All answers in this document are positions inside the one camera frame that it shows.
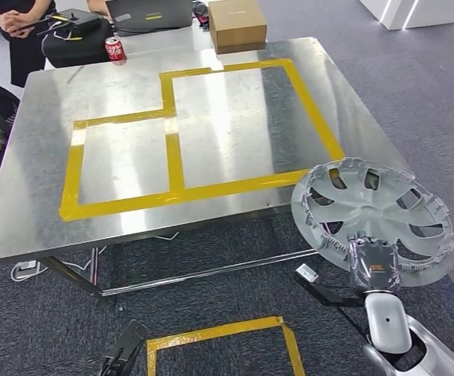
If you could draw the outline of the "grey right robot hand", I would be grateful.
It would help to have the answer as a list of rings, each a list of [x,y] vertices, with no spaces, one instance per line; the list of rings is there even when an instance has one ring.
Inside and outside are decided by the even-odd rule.
[[[350,233],[347,239],[351,284],[356,292],[400,290],[400,267],[396,245],[369,237],[364,231]]]

